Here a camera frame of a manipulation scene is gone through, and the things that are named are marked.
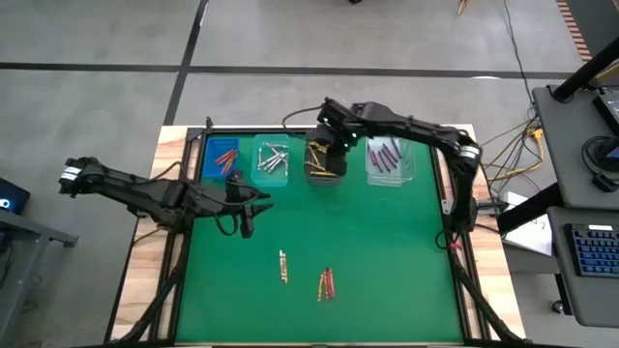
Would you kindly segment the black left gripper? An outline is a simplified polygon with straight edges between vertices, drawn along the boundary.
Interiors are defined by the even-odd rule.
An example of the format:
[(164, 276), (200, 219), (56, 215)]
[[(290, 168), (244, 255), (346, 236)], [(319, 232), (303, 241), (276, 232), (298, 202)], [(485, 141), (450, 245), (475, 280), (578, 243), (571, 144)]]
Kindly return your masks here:
[(222, 208), (213, 213), (215, 216), (242, 215), (256, 217), (274, 207), (273, 203), (254, 204), (255, 200), (268, 199), (270, 193), (251, 186), (242, 171), (231, 171), (224, 180), (225, 198)]

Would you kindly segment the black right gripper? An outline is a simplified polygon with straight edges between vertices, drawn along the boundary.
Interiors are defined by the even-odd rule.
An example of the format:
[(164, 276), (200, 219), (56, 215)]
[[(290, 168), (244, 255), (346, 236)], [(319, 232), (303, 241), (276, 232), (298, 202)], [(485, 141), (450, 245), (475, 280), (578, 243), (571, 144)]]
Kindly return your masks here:
[(325, 150), (325, 170), (343, 177), (347, 173), (346, 156), (348, 148), (358, 144), (362, 137), (373, 138), (381, 135), (380, 129), (361, 117), (361, 104), (348, 108), (338, 101), (326, 98), (319, 110), (318, 125), (323, 124), (332, 129), (337, 139), (337, 153), (332, 147)]

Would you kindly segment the teal plastic bin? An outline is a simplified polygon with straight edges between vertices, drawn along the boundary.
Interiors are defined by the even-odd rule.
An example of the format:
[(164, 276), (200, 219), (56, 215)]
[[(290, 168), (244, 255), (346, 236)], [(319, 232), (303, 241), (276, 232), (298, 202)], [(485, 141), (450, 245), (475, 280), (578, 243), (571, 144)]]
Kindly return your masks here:
[[(285, 150), (275, 150), (263, 146), (264, 142), (267, 143), (279, 143), (288, 145), (288, 149)], [(260, 187), (284, 187), (287, 185), (288, 176), (284, 176), (284, 161), (280, 162), (279, 165), (272, 171), (268, 172), (261, 167), (260, 171), (257, 170), (257, 157), (258, 157), (258, 148), (262, 147), (262, 162), (274, 154), (277, 153), (287, 153), (289, 155), (289, 136), (285, 133), (265, 133), (258, 134), (253, 139), (253, 147), (252, 147), (252, 165), (251, 165), (251, 179), (252, 181), (260, 186)]]

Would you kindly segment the grey plastic bin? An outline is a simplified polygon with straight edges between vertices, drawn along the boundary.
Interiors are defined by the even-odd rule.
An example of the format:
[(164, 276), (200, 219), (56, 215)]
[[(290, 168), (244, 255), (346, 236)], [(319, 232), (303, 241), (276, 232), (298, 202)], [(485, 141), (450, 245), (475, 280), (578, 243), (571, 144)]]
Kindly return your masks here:
[[(304, 173), (306, 175), (306, 179), (307, 181), (314, 186), (338, 186), (340, 184), (341, 181), (341, 177), (337, 176), (336, 178), (330, 178), (330, 177), (318, 177), (318, 176), (311, 176), (310, 172), (311, 171), (321, 171), (318, 169), (314, 169), (309, 165), (305, 164), (305, 161), (310, 161), (313, 162), (313, 158), (311, 156), (309, 147), (311, 147), (308, 142), (306, 141), (306, 147), (305, 147), (305, 159), (304, 159)], [(334, 137), (334, 143), (332, 146), (333, 150), (337, 153), (338, 150), (338, 145), (337, 145), (337, 139)], [(319, 165), (325, 168), (325, 154), (319, 152), (317, 149), (313, 148), (314, 152), (316, 153), (318, 160), (319, 160)]]

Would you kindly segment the blue plastic basket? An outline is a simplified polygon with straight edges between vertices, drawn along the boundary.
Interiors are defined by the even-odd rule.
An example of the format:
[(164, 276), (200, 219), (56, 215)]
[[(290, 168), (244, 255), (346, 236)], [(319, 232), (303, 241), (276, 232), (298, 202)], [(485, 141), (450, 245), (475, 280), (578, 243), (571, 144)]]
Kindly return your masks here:
[[(216, 165), (215, 161), (229, 150), (236, 150), (237, 159), (231, 170), (223, 175), (221, 173), (223, 165)], [(237, 162), (240, 157), (240, 139), (238, 137), (212, 137), (209, 138), (205, 145), (205, 155), (202, 164), (202, 176), (211, 179), (223, 179), (232, 170), (237, 167)]]

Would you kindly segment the clear plastic bin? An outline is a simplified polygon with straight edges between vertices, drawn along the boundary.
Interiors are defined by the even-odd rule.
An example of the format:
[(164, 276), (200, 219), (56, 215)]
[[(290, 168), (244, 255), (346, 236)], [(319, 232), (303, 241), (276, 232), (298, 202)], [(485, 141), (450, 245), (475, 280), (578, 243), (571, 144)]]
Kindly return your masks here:
[[(380, 150), (383, 151), (383, 144), (386, 144), (391, 152), (398, 157), (392, 145), (391, 138), (394, 138), (398, 143), (402, 159), (398, 159), (397, 166), (393, 166), (393, 163), (390, 161), (389, 157), (386, 156), (387, 161), (391, 166), (391, 172), (388, 172), (384, 167), (378, 152)], [(383, 173), (380, 173), (378, 168), (372, 164), (368, 153), (368, 145), (378, 156), (378, 161), (384, 171)], [(414, 149), (410, 140), (394, 136), (376, 136), (374, 138), (367, 138), (366, 157), (367, 183), (371, 186), (400, 188), (406, 183), (412, 181), (414, 178)]]

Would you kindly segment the wooden table side board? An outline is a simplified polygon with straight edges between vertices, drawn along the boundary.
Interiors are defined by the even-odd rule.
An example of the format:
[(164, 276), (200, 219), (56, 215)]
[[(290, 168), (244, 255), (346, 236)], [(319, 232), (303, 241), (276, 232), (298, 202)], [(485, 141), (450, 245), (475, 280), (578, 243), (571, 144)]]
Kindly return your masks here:
[[(188, 126), (163, 126), (148, 177), (161, 174), (173, 162), (182, 159)], [(111, 316), (105, 341), (127, 334), (156, 297), (163, 263), (167, 233), (158, 231), (130, 247), (126, 269), (121, 278), (118, 305)]]
[[(438, 152), (434, 154), (437, 155), (440, 175), (444, 183), (442, 184), (444, 193), (441, 193), (441, 199), (451, 200), (453, 198), (452, 187), (444, 158)], [(473, 196), (478, 202), (488, 201), (491, 198), (482, 169), (479, 169), (475, 178)], [(478, 288), (508, 329), (518, 337), (525, 338), (526, 334), (502, 240), (497, 232), (489, 229), (497, 229), (496, 219), (489, 213), (479, 213), (477, 223), (483, 226), (475, 227), (474, 231), (458, 239), (458, 244), (461, 245), (461, 249), (457, 250), (458, 258), (469, 274), (473, 272), (473, 269), (477, 272)], [(463, 295), (470, 336), (498, 340), (499, 336), (494, 329), (490, 327), (486, 319), (482, 320), (482, 313), (476, 308), (468, 291), (463, 285), (459, 285), (458, 290)]]

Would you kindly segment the white paper sheet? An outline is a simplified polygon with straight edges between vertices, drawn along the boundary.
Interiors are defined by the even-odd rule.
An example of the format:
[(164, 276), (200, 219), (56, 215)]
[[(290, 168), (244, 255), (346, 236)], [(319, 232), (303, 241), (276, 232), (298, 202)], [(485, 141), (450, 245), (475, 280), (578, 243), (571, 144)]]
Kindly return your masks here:
[(536, 217), (507, 232), (503, 241), (545, 256), (551, 256), (552, 231), (547, 215)]

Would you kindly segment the grey desk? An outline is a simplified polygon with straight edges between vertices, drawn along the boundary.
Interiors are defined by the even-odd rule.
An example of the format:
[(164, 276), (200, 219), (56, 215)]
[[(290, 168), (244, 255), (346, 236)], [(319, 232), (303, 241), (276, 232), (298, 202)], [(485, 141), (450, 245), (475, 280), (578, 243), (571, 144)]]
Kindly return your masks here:
[(564, 312), (582, 326), (619, 329), (619, 278), (579, 276), (566, 230), (570, 223), (619, 225), (619, 213), (552, 207), (547, 210), (547, 217), (559, 267), (556, 278)]
[(13, 237), (10, 267), (0, 266), (0, 348), (6, 348), (48, 244), (75, 247), (78, 237), (7, 211), (0, 211), (0, 232)]
[(575, 209), (619, 210), (619, 190), (603, 192), (581, 159), (581, 146), (594, 136), (612, 131), (593, 104), (597, 94), (578, 91), (569, 102), (557, 101), (547, 87), (532, 92), (545, 142), (564, 205)]

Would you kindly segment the black device blue light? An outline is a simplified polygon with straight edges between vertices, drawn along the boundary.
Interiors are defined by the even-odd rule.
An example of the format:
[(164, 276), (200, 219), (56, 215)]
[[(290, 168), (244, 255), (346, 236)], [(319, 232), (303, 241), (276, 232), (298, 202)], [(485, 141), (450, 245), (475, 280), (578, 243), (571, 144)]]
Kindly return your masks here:
[(0, 178), (0, 210), (21, 215), (31, 193), (10, 181)]

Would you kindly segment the black pole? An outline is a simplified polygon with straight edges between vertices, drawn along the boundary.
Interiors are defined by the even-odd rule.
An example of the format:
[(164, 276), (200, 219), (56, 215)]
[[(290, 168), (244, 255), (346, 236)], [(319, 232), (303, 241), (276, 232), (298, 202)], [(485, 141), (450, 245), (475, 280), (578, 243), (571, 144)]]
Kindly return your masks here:
[(554, 89), (549, 88), (550, 94), (556, 101), (566, 102), (578, 89), (587, 84), (617, 59), (619, 59), (619, 36), (574, 72), (560, 86)]

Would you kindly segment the backlit black keyboard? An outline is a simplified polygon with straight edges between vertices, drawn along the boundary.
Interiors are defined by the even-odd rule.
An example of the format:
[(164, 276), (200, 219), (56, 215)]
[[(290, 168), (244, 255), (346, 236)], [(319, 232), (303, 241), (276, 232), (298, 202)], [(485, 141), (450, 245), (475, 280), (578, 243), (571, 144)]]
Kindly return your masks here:
[(619, 278), (619, 225), (566, 225), (579, 276)]

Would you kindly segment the black laptop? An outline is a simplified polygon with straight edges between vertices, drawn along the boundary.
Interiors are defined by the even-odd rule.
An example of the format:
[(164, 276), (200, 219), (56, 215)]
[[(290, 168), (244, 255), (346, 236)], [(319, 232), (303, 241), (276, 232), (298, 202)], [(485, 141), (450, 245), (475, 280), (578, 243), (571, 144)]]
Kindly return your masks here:
[(612, 133), (619, 136), (619, 92), (604, 92), (593, 99), (593, 104)]

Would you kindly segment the black mat striped edge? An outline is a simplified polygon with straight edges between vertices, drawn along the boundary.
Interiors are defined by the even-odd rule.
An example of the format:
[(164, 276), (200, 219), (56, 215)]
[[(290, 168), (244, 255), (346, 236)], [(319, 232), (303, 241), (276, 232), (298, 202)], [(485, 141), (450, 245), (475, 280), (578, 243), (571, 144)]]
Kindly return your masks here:
[(583, 62), (619, 36), (619, 0), (555, 0)]

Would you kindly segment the black table frame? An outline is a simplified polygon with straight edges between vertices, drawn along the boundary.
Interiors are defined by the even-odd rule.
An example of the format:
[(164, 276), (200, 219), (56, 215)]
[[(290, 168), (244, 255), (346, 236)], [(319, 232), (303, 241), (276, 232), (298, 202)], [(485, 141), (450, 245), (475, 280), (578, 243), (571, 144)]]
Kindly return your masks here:
[[(181, 176), (191, 179), (196, 179), (198, 177), (202, 165), (203, 148), (206, 140), (206, 136), (204, 134), (205, 131), (211, 131), (213, 133), (240, 133), (242, 131), (278, 132), (279, 130), (279, 126), (188, 126), (185, 138), (185, 149), (181, 159), (182, 165), (179, 169), (172, 170), (171, 173), (168, 174), (168, 176), (170, 178), (176, 178), (178, 176)], [(171, 273), (171, 269), (176, 266), (178, 261), (181, 259), (179, 255), (181, 250), (189, 248), (189, 241), (190, 240), (188, 238), (182, 235), (167, 235), (157, 293), (163, 287), (163, 283), (168, 274)], [(470, 275), (477, 278), (476, 273), (477, 272), (473, 269), (473, 272), (471, 272)], [(118, 305), (120, 297), (120, 287), (117, 293), (112, 314), (114, 313), (114, 309)], [(161, 341), (167, 342), (172, 339), (172, 337), (175, 335), (175, 329), (177, 327), (177, 324), (173, 318), (175, 317), (178, 309), (180, 308), (182, 291), (183, 287), (181, 285), (174, 286), (171, 289), (170, 294), (163, 301), (162, 308), (157, 311), (157, 313), (155, 314), (155, 318), (152, 319), (150, 324), (148, 324), (147, 332), (141, 337), (143, 341), (159, 343)], [(105, 341), (105, 337), (109, 333), (110, 329), (111, 316), (103, 339), (105, 343), (115, 341)]]

